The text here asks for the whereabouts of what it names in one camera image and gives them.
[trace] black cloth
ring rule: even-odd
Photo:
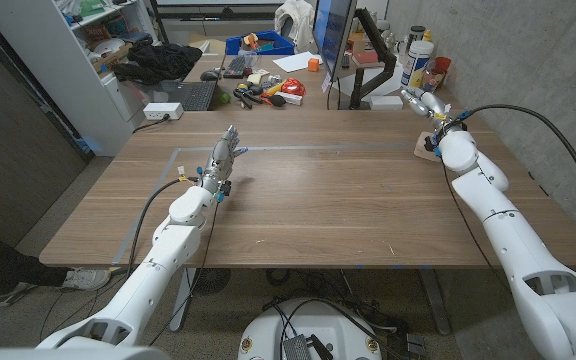
[[[185,79],[201,58],[201,50],[177,44],[152,46],[152,39],[136,42],[128,51],[132,64],[112,67],[119,81],[130,80],[143,85],[155,85],[161,80]]]
[[[48,267],[34,256],[23,255],[0,241],[0,295],[25,282],[40,286],[61,286],[70,268]]]

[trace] blue box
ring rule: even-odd
[[[274,41],[274,49],[258,52],[259,55],[294,55],[295,45],[288,39],[281,37],[274,30],[256,32],[259,40]],[[241,38],[248,36],[236,36],[226,40],[226,55],[237,55],[241,44]]]

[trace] keyboard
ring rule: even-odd
[[[179,85],[179,90],[171,94],[169,101],[180,102],[184,111],[206,111],[210,106],[215,86],[215,81],[182,83]]]
[[[226,71],[224,71],[223,77],[227,79],[243,79],[244,67],[246,67],[245,65],[245,57],[235,56],[235,58],[230,62],[230,65],[228,65]]]

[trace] black pants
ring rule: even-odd
[[[61,286],[70,268],[48,267],[34,256],[19,253],[0,241],[0,295],[14,290],[20,282]]]

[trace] table leg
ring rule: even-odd
[[[184,273],[181,276],[181,283],[179,284],[179,292],[177,293],[177,300],[175,301],[175,307],[172,309],[173,314],[175,311],[179,309],[181,304],[186,300],[188,295],[190,294],[190,285],[192,284],[195,273],[197,269],[195,268],[185,268]],[[181,330],[181,326],[183,324],[184,319],[186,318],[186,311],[188,311],[188,306],[190,305],[191,298],[188,298],[188,301],[183,305],[177,314],[172,318],[170,324],[168,325],[170,331],[177,332]]]
[[[418,270],[421,284],[426,292],[428,303],[430,304],[430,311],[435,320],[435,327],[437,332],[441,335],[449,335],[450,322],[448,321],[448,314],[444,307],[444,301],[441,298],[441,291],[439,290],[439,282],[435,270]]]

